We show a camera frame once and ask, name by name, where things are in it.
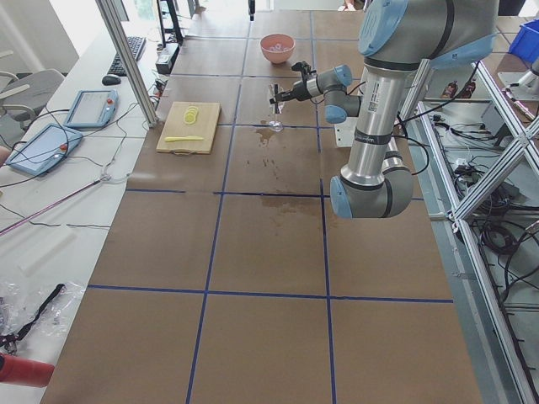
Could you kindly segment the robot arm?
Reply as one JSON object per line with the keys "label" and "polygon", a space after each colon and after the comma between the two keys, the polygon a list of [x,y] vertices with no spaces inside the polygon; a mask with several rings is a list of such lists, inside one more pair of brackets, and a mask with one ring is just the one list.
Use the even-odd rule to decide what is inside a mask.
{"label": "robot arm", "polygon": [[341,218],[386,218],[403,212],[413,194],[413,179],[403,164],[393,126],[406,78],[423,59],[435,68],[461,66],[488,56],[494,46],[496,1],[374,1],[361,25],[359,52],[366,87],[348,95],[348,66],[312,75],[307,64],[293,66],[302,78],[292,90],[275,93],[270,103],[324,97],[325,119],[332,124],[355,117],[349,161],[330,183],[334,213]]}

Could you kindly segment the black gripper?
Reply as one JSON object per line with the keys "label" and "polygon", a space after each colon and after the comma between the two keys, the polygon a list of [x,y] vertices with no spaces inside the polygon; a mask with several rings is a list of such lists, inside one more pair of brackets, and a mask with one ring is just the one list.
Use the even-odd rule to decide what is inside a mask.
{"label": "black gripper", "polygon": [[320,95],[316,78],[306,80],[305,82],[297,81],[293,84],[291,90],[285,90],[279,84],[275,83],[272,85],[271,90],[273,98],[269,99],[270,104],[279,104],[291,100],[305,101]]}

